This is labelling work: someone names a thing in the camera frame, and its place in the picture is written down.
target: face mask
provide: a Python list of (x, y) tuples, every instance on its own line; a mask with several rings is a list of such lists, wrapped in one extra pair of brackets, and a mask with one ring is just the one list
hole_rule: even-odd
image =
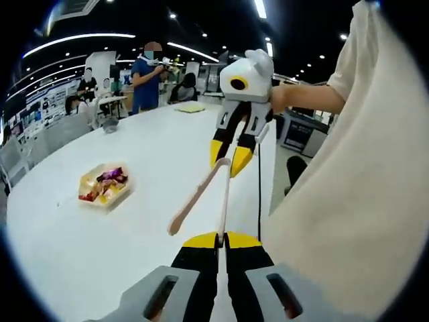
[(152, 51), (145, 52), (145, 57), (147, 59), (154, 59), (154, 52), (152, 52)]

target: ceiling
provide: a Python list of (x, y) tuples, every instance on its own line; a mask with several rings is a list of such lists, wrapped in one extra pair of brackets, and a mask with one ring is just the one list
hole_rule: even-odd
[[(265, 37), (271, 38), (277, 73), (290, 77), (299, 74), (297, 79), (308, 83), (327, 80), (344, 44), (339, 36), (349, 32), (351, 7), (357, 1), (263, 2), (267, 19), (259, 18), (254, 0), (216, 0), (216, 5), (191, 0), (99, 0), (86, 15), (51, 23), (49, 36), (46, 36), (46, 24), (39, 28), (42, 32), (34, 34), (27, 49), (78, 34), (122, 33), (136, 35), (136, 38), (86, 38), (44, 48), (19, 63), (12, 84), (53, 62), (89, 55), (106, 47), (108, 50), (116, 50), (121, 55), (121, 60), (129, 60), (137, 56), (139, 47), (149, 41), (157, 41), (163, 46), (164, 56), (174, 58), (180, 54), (181, 61), (186, 62), (194, 58), (199, 62), (207, 62), (206, 58), (168, 46), (167, 42), (181, 44), (217, 58), (224, 52), (223, 46), (228, 48), (230, 54), (238, 56), (242, 56), (246, 49), (266, 50)], [(175, 19), (170, 19), (172, 13), (176, 15)], [(320, 59), (320, 55), (325, 56), (325, 59)], [(84, 57), (54, 64), (23, 79), (10, 93), (43, 76), (81, 64), (84, 64)], [(129, 63), (121, 65), (127, 68)], [(69, 73), (65, 72), (59, 76), (68, 75)]]

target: robot eye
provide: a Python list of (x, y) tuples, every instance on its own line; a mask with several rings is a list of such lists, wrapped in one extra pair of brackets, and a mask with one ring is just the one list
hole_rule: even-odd
[(247, 88), (247, 81), (241, 77), (234, 77), (231, 79), (231, 86), (233, 89), (237, 89), (238, 91), (242, 91)]

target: plastic tray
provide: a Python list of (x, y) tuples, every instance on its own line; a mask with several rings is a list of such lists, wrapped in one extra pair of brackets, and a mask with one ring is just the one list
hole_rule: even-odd
[(87, 172), (80, 178), (80, 184), (79, 184), (79, 195), (86, 195), (90, 192), (91, 187), (93, 186), (94, 182), (96, 181), (97, 177), (100, 176), (103, 172), (112, 170), (114, 168), (122, 168), (122, 171), (125, 175), (128, 176), (127, 184), (119, 190), (117, 193), (115, 193), (110, 199), (108, 199), (105, 203), (101, 202), (101, 198), (97, 197), (94, 201), (86, 201), (78, 199), (81, 203), (85, 203), (87, 205), (92, 205), (94, 207), (100, 207), (100, 208), (108, 208), (110, 207), (115, 201), (120, 199), (122, 196), (124, 196), (131, 188), (131, 177), (129, 175), (129, 171), (127, 166), (124, 163), (103, 163), (99, 164), (95, 168), (93, 168), (91, 171)]

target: black cable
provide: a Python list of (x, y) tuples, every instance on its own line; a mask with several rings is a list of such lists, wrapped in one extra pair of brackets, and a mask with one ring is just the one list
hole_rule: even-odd
[(257, 240), (261, 241), (261, 144), (258, 144), (258, 187), (259, 187), (259, 206), (257, 213)]

